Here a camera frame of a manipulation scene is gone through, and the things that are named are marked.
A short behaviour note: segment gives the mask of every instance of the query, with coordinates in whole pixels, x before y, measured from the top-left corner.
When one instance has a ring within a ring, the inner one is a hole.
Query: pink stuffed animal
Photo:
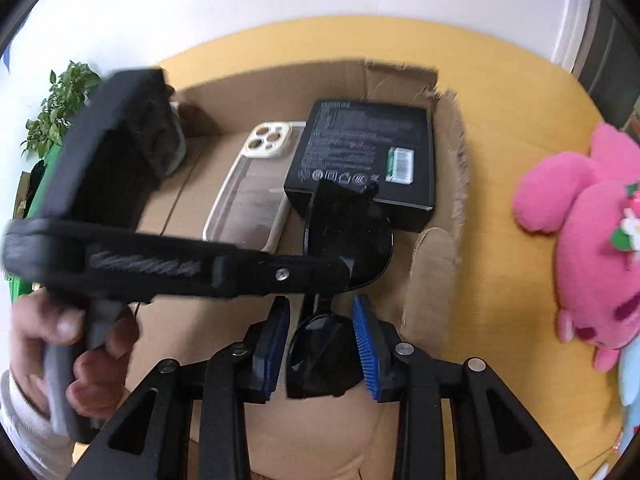
[[[608,371],[640,332],[640,148],[610,124],[591,137],[591,156],[564,152],[524,174],[513,197],[527,231],[559,231],[556,332],[597,347]]]

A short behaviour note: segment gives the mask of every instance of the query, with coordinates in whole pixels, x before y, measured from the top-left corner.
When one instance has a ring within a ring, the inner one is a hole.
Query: potted plant
[[[52,70],[49,81],[51,94],[42,101],[38,117],[27,121],[27,138],[22,143],[26,144],[23,154],[35,152],[38,158],[43,158],[55,144],[62,146],[70,120],[86,105],[100,83],[100,76],[87,63],[70,61],[59,76]]]

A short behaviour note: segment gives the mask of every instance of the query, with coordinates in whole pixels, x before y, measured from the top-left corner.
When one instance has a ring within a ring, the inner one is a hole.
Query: white label
[[[389,148],[386,158],[386,181],[405,185],[414,181],[414,150]]]

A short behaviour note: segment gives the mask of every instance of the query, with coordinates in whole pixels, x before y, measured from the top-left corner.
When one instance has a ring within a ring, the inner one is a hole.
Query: sunglasses
[[[391,260],[393,233],[373,201],[376,184],[362,192],[320,180],[305,221],[305,254],[340,258],[350,269],[344,292],[365,286]],[[342,396],[359,384],[362,366],[353,322],[332,311],[332,298],[307,294],[289,346],[287,397]]]

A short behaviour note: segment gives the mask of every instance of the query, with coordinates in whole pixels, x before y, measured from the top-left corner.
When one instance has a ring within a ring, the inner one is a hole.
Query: screw
[[[178,368],[178,361],[175,359],[163,359],[158,363],[158,371],[161,374],[171,374]]]
[[[233,348],[231,350],[231,355],[240,356],[244,355],[248,352],[244,343],[234,343]]]
[[[411,355],[414,353],[414,346],[409,343],[398,343],[396,345],[396,353],[400,355]]]
[[[285,269],[284,267],[276,270],[276,280],[279,282],[283,282],[289,277],[289,269]]]
[[[473,370],[474,372],[484,372],[486,368],[486,363],[482,361],[482,359],[478,359],[477,357],[469,359],[469,362],[466,365],[470,370]]]

